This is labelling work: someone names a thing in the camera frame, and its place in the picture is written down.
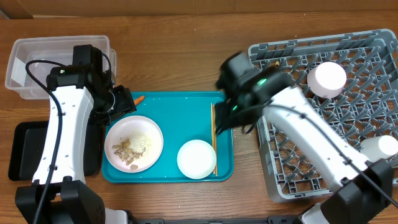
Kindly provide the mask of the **white bowl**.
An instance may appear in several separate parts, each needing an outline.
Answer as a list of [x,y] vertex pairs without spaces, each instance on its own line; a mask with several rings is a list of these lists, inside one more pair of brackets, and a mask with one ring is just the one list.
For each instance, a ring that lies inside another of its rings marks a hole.
[[178,151],[177,166],[189,179],[204,179],[215,169],[215,150],[205,141],[199,139],[188,141]]

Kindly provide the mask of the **white paper cup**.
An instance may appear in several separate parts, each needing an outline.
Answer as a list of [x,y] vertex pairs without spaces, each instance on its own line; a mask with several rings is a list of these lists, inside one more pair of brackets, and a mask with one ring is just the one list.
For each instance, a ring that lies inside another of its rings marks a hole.
[[397,139],[388,135],[365,139],[361,146],[361,153],[371,162],[388,159],[397,154]]

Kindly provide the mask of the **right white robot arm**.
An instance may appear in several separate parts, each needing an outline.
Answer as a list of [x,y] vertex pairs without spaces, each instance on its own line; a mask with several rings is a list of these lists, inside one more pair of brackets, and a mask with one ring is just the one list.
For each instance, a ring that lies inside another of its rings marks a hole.
[[333,192],[289,223],[368,223],[397,205],[391,165],[385,159],[371,161],[344,141],[276,66],[260,70],[237,52],[223,62],[215,85],[226,96],[215,105],[215,134],[254,126],[265,117],[313,162]]

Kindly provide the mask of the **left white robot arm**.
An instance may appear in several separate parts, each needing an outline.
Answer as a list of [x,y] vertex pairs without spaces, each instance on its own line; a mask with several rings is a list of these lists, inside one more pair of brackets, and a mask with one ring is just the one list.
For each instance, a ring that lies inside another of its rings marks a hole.
[[135,223],[128,210],[106,208],[85,184],[88,124],[110,124],[136,111],[129,89],[113,86],[103,70],[107,55],[76,45],[72,64],[54,62],[46,82],[33,80],[50,97],[44,150],[30,186],[18,187],[15,203],[27,223]]

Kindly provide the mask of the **wooden chopstick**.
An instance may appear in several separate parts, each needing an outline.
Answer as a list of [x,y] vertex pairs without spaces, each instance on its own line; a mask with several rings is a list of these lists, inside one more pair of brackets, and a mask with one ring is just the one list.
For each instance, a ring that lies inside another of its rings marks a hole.
[[[211,144],[216,154],[215,111],[213,103],[211,103]],[[215,162],[215,168],[213,169],[213,174],[217,176],[217,158]]]
[[216,115],[215,115],[215,105],[211,105],[211,112],[212,112],[212,145],[213,145],[213,149],[215,151],[216,154],[216,162],[215,162],[215,168],[214,168],[214,175],[218,176],[218,161],[217,161],[217,142],[216,142]]

